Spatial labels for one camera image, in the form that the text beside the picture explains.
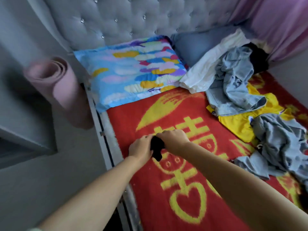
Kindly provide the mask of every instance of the pink yoga mat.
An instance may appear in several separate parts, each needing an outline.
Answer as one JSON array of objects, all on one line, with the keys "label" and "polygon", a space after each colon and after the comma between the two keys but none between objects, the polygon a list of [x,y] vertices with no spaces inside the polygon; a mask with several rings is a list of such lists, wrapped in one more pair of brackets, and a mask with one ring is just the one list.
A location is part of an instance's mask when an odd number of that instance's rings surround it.
[{"label": "pink yoga mat", "polygon": [[93,127],[86,92],[67,61],[54,57],[34,62],[24,70],[24,76],[74,127]]}]

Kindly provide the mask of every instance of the gray tufted headboard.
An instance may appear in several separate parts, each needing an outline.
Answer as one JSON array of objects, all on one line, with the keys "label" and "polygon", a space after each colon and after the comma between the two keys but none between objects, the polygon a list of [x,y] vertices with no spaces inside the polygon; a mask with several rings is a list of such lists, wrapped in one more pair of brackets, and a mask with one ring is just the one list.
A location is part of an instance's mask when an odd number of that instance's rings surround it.
[{"label": "gray tufted headboard", "polygon": [[44,0],[74,50],[205,31],[228,23],[239,0]]}]

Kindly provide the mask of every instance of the pillow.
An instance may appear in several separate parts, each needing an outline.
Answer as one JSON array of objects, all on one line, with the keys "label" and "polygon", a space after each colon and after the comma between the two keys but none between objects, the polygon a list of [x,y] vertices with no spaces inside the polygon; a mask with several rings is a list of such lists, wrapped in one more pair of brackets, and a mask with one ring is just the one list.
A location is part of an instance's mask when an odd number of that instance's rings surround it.
[{"label": "pillow", "polygon": [[243,26],[224,26],[205,32],[173,34],[172,46],[176,54],[192,67],[207,51],[218,45],[226,36],[235,33],[238,28],[241,28],[247,39],[255,38],[255,35]]},{"label": "pillow", "polygon": [[186,73],[166,36],[74,52],[91,78],[99,113],[179,86]]}]

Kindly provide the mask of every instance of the colorful pillowcase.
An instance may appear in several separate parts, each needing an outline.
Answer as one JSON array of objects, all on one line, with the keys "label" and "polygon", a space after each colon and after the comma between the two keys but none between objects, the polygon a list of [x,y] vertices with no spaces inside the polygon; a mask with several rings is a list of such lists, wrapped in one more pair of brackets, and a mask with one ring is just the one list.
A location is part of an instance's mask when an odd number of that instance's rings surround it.
[{"label": "colorful pillowcase", "polygon": [[186,73],[166,36],[74,52],[91,75],[99,113],[179,86]]}]

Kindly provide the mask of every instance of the red and yellow blanket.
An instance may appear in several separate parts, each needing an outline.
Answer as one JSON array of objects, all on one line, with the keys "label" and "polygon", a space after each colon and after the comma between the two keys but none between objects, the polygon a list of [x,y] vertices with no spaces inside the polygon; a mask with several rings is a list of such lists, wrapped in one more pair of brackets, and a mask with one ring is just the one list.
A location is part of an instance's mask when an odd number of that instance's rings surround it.
[{"label": "red and yellow blanket", "polygon": [[[274,93],[308,127],[308,110],[269,73],[254,75],[250,82],[261,94]],[[208,104],[204,92],[176,88],[107,112],[124,158],[135,139],[173,129],[184,130],[191,141],[223,159],[250,155],[256,142],[239,140],[211,115]],[[292,177],[271,177],[267,183],[299,206],[299,186]],[[249,230],[196,168],[168,152],[160,162],[151,159],[133,176],[131,186],[144,230]]]}]

